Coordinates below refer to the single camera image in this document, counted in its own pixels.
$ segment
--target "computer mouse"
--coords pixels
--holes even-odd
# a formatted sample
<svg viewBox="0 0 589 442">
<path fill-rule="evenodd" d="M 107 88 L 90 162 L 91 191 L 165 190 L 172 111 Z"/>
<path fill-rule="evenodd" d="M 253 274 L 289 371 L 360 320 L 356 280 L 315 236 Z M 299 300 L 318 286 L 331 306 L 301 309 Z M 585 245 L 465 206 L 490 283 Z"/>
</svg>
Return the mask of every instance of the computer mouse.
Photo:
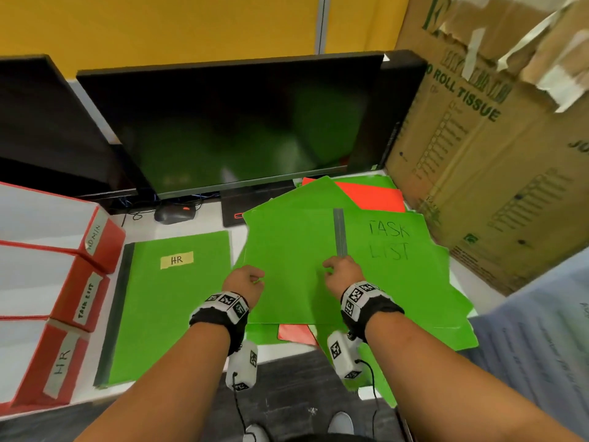
<svg viewBox="0 0 589 442">
<path fill-rule="evenodd" d="M 196 215 L 194 205 L 164 203 L 156 208 L 153 218 L 164 225 L 192 220 Z"/>
</svg>

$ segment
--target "gray floor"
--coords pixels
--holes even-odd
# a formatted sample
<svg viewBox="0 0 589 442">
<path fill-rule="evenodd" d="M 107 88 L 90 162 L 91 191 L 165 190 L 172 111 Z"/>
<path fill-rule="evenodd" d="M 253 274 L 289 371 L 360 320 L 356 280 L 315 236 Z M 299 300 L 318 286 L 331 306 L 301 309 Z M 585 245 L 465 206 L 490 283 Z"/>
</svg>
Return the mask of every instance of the gray floor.
<svg viewBox="0 0 589 442">
<path fill-rule="evenodd" d="M 342 385 L 321 351 L 258 366 L 256 386 L 238 394 L 246 424 L 259 423 L 275 442 L 326 432 L 337 411 L 352 417 L 356 433 L 371 436 L 375 401 L 362 401 Z M 0 422 L 0 442 L 70 442 L 110 404 L 84 404 Z M 375 431 L 379 441 L 402 442 L 395 413 L 379 400 Z M 203 442 L 238 442 L 243 430 L 232 392 L 221 379 Z"/>
</svg>

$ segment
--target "person's left hand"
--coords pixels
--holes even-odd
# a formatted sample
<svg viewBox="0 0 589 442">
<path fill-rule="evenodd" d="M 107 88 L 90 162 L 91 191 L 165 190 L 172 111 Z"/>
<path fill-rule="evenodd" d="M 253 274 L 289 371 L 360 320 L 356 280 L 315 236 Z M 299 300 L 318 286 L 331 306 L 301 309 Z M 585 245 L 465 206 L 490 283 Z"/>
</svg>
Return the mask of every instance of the person's left hand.
<svg viewBox="0 0 589 442">
<path fill-rule="evenodd" d="M 260 278 L 265 275 L 259 268 L 244 265 L 233 270 L 227 276 L 225 282 L 223 282 L 223 291 L 243 296 L 251 310 L 260 299 L 261 292 L 264 291 L 264 281 L 260 281 Z"/>
</svg>

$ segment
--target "shoe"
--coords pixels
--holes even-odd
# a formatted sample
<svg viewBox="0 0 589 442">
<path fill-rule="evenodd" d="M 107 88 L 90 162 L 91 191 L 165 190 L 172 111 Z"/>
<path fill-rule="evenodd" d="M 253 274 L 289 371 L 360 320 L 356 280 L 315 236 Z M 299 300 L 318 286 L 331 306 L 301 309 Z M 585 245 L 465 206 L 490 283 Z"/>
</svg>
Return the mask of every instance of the shoe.
<svg viewBox="0 0 589 442">
<path fill-rule="evenodd" d="M 354 434 L 354 424 L 352 418 L 340 411 L 332 417 L 332 421 L 329 423 L 328 433 L 336 434 Z"/>
<path fill-rule="evenodd" d="M 255 440 L 251 434 L 247 434 L 248 432 L 254 433 L 256 436 Z M 246 434 L 243 435 L 243 442 L 270 442 L 270 438 L 264 428 L 254 423 L 246 428 Z"/>
</svg>

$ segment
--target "yellow wall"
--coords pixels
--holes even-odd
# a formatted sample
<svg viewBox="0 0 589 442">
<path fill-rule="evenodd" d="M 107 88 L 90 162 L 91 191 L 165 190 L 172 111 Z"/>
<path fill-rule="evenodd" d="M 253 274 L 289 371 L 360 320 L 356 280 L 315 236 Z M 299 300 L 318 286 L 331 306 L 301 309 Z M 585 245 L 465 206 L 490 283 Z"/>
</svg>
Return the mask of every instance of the yellow wall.
<svg viewBox="0 0 589 442">
<path fill-rule="evenodd" d="M 331 0 L 326 53 L 395 48 L 409 0 Z"/>
<path fill-rule="evenodd" d="M 314 53 L 319 0 L 0 0 L 0 55 L 80 69 Z"/>
</svg>

